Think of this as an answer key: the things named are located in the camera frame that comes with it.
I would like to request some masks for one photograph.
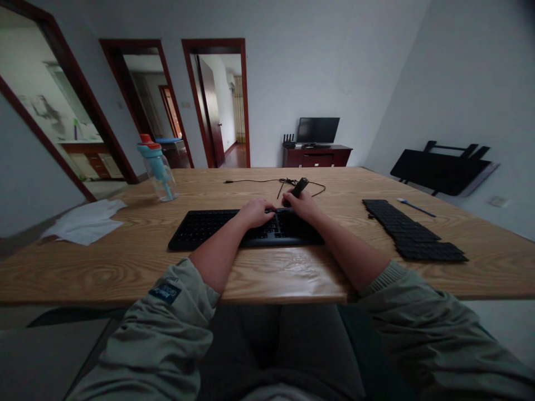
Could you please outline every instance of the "wood grain tabletop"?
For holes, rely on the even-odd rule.
[[[0,305],[129,305],[151,288],[168,265],[188,252],[167,243],[189,210],[239,209],[250,198],[280,204],[280,183],[223,183],[225,180],[307,177],[327,186],[314,199],[327,215],[416,270],[435,288],[460,299],[535,297],[535,244],[474,217],[417,189],[359,167],[177,169],[180,197],[162,203],[151,182],[133,185],[113,199],[128,207],[112,219],[124,224],[89,247],[35,243],[0,266]],[[310,184],[311,193],[321,188]],[[432,218],[396,201],[405,198],[434,213]],[[394,242],[362,199],[386,199],[413,220],[463,250],[465,263],[405,262]],[[325,246],[263,247],[238,250],[224,302],[346,302],[354,297]]]

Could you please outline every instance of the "green jacket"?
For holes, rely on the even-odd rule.
[[[454,296],[391,262],[360,293],[394,364],[422,399],[535,399],[534,372]],[[126,313],[70,400],[195,399],[219,294],[189,259],[170,266]]]

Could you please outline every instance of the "electrical outlet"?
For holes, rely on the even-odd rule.
[[[489,204],[496,207],[506,208],[511,203],[510,199],[494,196],[489,200]]]

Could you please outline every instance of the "computer screen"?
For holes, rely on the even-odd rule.
[[[339,117],[301,117],[296,140],[299,143],[333,143],[339,121]]]

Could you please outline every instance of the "black cable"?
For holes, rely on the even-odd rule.
[[[233,180],[227,180],[224,182],[224,184],[231,184],[231,183],[234,183],[234,182],[260,182],[260,183],[263,183],[263,182],[270,182],[270,181],[278,181],[281,183],[281,186],[280,186],[280,189],[279,189],[279,194],[277,195],[277,199],[279,199],[279,196],[280,196],[280,192],[283,190],[283,186],[284,184],[290,184],[290,185],[293,185],[293,186],[296,186],[297,185],[297,180],[291,180],[289,178],[274,178],[274,179],[270,179],[270,180],[264,180],[264,181],[258,181],[258,180],[236,180],[236,181],[233,181]],[[315,193],[314,195],[312,195],[313,197],[315,197],[316,195],[320,195],[321,192],[324,192],[327,187],[325,185],[321,185],[321,184],[318,184],[318,183],[315,183],[315,182],[312,182],[312,181],[308,181],[309,184],[315,184],[319,187],[323,187],[323,189],[318,192],[318,193]]]

